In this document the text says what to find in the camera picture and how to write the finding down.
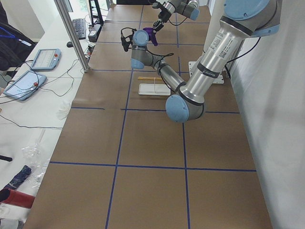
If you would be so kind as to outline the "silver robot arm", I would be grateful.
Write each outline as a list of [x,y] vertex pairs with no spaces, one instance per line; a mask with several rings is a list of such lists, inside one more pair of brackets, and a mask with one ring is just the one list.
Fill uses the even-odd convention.
[[220,18],[220,29],[205,53],[192,68],[185,82],[160,55],[150,53],[151,35],[136,30],[131,36],[131,67],[150,66],[170,86],[174,95],[166,101],[166,113],[175,122],[184,123],[204,114],[204,94],[221,73],[232,53],[247,38],[272,35],[279,30],[280,0],[227,0]]
[[193,21],[197,20],[200,10],[197,0],[166,0],[160,3],[157,0],[151,0],[150,3],[154,9],[160,9],[158,20],[153,24],[153,29],[159,31],[174,13],[178,13]]

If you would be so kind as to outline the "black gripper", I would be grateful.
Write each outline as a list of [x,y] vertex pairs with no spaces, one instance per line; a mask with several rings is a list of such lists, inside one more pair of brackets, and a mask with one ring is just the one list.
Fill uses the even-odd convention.
[[152,25],[153,30],[155,32],[158,32],[159,30],[161,30],[164,27],[163,23],[166,23],[169,20],[169,18],[171,17],[171,15],[172,15],[172,13],[168,9],[162,8],[158,15],[158,20],[156,20]]

